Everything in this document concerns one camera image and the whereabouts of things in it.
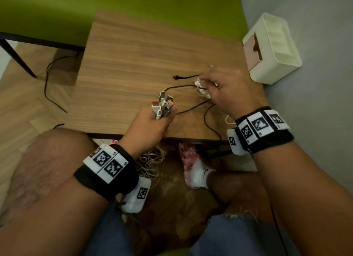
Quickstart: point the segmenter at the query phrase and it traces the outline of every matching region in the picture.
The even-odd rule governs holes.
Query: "white sock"
[[[200,187],[208,189],[206,184],[207,176],[212,171],[214,171],[214,169],[208,168],[201,160],[197,160],[191,167],[190,185],[195,189]]]

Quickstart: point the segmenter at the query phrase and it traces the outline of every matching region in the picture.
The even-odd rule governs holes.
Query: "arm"
[[[239,70],[210,68],[200,78],[212,100],[234,119],[265,105],[255,94],[259,84],[245,80]],[[345,188],[294,142],[260,151],[254,160],[271,203],[303,254],[353,254],[353,196]]]
[[[156,146],[176,114],[156,120],[144,106],[119,144],[134,159]],[[20,219],[0,229],[1,255],[78,255],[84,248],[108,201],[74,177],[41,199]]]

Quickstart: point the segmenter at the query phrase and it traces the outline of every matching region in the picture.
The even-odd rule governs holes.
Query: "wall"
[[[285,18],[302,68],[266,88],[296,142],[353,193],[353,0],[241,0],[249,28]]]
[[[10,41],[8,40],[8,42],[10,43],[11,47],[16,48],[18,42],[16,41]],[[3,50],[0,47],[0,80],[2,78],[2,74],[4,73],[8,63],[10,62],[11,57],[6,53],[5,50]]]

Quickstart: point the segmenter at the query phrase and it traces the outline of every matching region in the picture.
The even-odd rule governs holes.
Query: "green sofa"
[[[226,39],[247,32],[240,0],[0,0],[0,39],[83,51],[97,8]]]

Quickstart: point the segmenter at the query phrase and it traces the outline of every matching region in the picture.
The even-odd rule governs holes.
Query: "table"
[[[65,126],[102,136],[123,135],[140,108],[157,99],[157,93],[192,84],[192,79],[174,80],[174,75],[199,74],[208,65],[241,68],[252,82],[241,42],[98,10]],[[262,84],[258,85],[262,97]],[[174,97],[178,111],[205,101],[193,87],[171,89],[167,94]],[[219,140],[203,122],[211,104],[177,115],[168,137],[190,142]],[[206,116],[223,140],[227,140],[225,117],[217,106]]]

